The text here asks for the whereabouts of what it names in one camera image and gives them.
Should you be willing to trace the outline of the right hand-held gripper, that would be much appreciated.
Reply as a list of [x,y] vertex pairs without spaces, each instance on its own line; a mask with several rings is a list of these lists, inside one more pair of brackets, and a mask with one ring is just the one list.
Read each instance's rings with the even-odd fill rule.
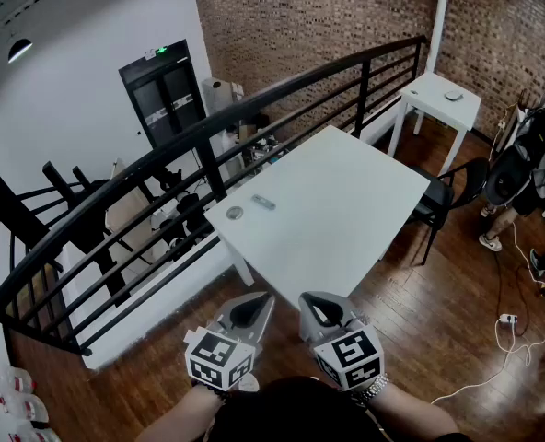
[[299,296],[298,305],[299,336],[339,388],[358,389],[383,373],[385,358],[377,331],[347,298],[310,291]]

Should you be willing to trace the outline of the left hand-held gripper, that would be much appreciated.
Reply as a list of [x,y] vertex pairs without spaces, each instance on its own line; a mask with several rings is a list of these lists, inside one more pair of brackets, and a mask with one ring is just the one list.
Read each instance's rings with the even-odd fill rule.
[[188,330],[183,342],[189,377],[213,390],[256,391],[252,372],[274,305],[268,292],[248,293],[228,300],[209,324]]

